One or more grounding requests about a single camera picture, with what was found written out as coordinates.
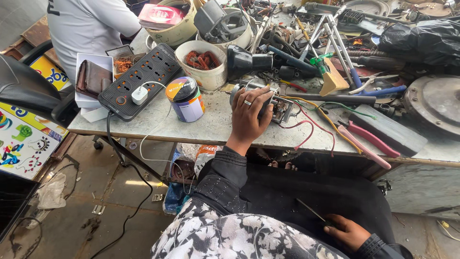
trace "pink handle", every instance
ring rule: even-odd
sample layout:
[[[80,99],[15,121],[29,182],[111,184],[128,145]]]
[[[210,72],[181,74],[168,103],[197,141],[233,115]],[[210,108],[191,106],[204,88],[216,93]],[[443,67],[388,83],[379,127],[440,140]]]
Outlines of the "pink handle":
[[[370,133],[369,131],[359,126],[354,125],[352,121],[349,121],[348,123],[350,124],[348,126],[349,131],[356,133],[360,135],[361,137],[365,138],[367,141],[372,143],[374,146],[378,147],[386,155],[392,158],[397,158],[398,156],[401,155],[399,152],[394,151],[391,147],[385,144],[382,140],[380,140],[374,134]]]
[[[375,161],[377,164],[379,164],[381,167],[383,167],[385,169],[391,169],[391,165],[389,163],[387,163],[381,157],[379,157],[378,155],[372,153],[372,151],[370,151],[365,146],[363,146],[357,139],[355,139],[355,137],[353,137],[353,135],[350,132],[348,132],[346,130],[346,128],[343,125],[340,125],[337,129],[345,137],[347,137],[349,140],[351,140],[351,142],[355,143],[355,145],[357,145],[360,149],[362,149],[365,152],[365,156],[368,159],[371,159],[371,160]]]

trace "book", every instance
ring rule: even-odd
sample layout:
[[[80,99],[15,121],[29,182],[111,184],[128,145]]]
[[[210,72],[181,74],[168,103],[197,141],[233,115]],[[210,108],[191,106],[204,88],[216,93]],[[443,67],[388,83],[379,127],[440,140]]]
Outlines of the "book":
[[[171,6],[145,4],[138,18],[142,27],[162,30],[178,24],[184,15],[182,10]]]

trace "black plastic bag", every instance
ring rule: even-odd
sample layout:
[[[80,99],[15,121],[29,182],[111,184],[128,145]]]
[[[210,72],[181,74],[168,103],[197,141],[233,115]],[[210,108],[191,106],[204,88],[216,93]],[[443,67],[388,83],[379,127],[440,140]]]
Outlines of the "black plastic bag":
[[[440,19],[395,24],[380,37],[379,50],[413,55],[429,65],[460,66],[460,23]]]

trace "hand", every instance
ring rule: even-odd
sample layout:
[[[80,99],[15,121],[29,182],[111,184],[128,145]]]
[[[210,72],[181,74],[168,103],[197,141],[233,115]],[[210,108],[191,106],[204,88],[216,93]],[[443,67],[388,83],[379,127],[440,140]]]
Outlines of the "hand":
[[[352,252],[358,251],[371,236],[371,233],[362,226],[340,215],[328,214],[325,218],[329,219],[337,228],[324,227],[324,232],[344,243]]]
[[[270,99],[272,95],[273,91],[270,91],[269,86],[247,92],[243,88],[235,94],[231,107],[233,128],[226,146],[242,156],[246,155],[251,143],[262,135],[270,124],[273,116],[273,104],[267,105],[260,120],[257,119],[257,115],[264,102]],[[247,105],[244,100],[252,103],[252,105]]]

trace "tin can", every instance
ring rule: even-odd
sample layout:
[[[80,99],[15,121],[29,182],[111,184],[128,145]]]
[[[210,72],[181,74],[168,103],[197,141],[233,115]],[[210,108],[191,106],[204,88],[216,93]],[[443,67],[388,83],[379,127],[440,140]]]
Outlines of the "tin can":
[[[169,83],[166,86],[166,97],[183,122],[194,122],[204,114],[200,89],[191,77],[179,77]]]

